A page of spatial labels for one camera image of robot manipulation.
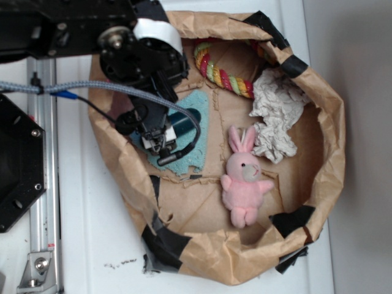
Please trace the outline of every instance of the black cable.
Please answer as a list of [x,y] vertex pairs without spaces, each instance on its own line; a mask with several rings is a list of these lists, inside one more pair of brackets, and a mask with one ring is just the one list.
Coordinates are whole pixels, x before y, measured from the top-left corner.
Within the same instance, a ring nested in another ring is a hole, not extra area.
[[104,117],[106,117],[109,121],[111,121],[113,124],[116,124],[116,120],[114,118],[112,118],[111,116],[107,115],[106,113],[104,113],[101,109],[99,109],[98,107],[96,107],[90,100],[85,99],[83,97],[78,96],[78,100],[83,101],[84,103],[88,104],[90,107],[92,107],[93,109],[95,109],[99,114],[103,115]]

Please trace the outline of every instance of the brown paper bag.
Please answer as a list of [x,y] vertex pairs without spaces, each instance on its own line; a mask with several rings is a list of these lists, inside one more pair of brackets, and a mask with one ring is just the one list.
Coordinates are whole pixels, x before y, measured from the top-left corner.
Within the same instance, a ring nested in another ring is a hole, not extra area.
[[[343,102],[326,81],[293,55],[279,32],[268,34],[242,22],[249,15],[169,12],[168,16],[183,38],[190,64],[188,79],[176,88],[179,98],[194,89],[209,96],[204,169],[195,173],[191,167],[183,176],[160,171],[95,110],[89,109],[89,117],[102,157],[146,245],[147,263],[155,270],[240,284],[318,238],[343,187]],[[248,116],[250,99],[220,89],[195,68],[192,39],[207,37],[221,39],[211,52],[219,67],[247,80],[255,78],[265,60],[243,40],[263,41],[263,49],[312,100],[288,133],[298,147],[297,155],[276,165],[260,158],[263,177],[272,179],[275,188],[265,195],[257,223],[242,230],[230,223],[219,178],[231,155],[228,127],[247,127],[260,118]],[[105,80],[97,56],[93,58],[91,79]],[[111,113],[124,112],[128,100],[99,89],[90,90],[89,99]]]

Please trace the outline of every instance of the bunny face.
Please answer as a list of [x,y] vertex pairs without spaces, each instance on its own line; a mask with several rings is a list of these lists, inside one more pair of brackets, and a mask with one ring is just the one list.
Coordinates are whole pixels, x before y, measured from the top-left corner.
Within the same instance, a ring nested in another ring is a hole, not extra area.
[[234,153],[226,166],[226,172],[232,179],[249,183],[260,179],[261,170],[258,160],[250,153]]

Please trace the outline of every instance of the crumpled paper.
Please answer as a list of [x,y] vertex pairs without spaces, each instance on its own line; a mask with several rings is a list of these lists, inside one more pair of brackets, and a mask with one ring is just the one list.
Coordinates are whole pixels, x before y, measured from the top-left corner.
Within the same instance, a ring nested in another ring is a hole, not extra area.
[[257,138],[253,153],[279,163],[296,154],[297,147],[287,134],[303,113],[308,96],[280,68],[265,69],[254,84],[253,110],[250,116],[262,116],[255,123]]

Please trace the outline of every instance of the pink plush bunny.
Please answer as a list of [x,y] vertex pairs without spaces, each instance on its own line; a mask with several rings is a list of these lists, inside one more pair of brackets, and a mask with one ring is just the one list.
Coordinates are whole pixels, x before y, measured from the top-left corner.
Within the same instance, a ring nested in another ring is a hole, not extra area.
[[272,181],[260,181],[262,169],[257,158],[251,154],[256,130],[250,126],[243,141],[235,126],[228,133],[228,144],[234,154],[226,165],[227,175],[220,178],[223,187],[222,199],[231,211],[232,224],[237,228],[256,222],[258,209],[263,204],[263,194],[274,187]]

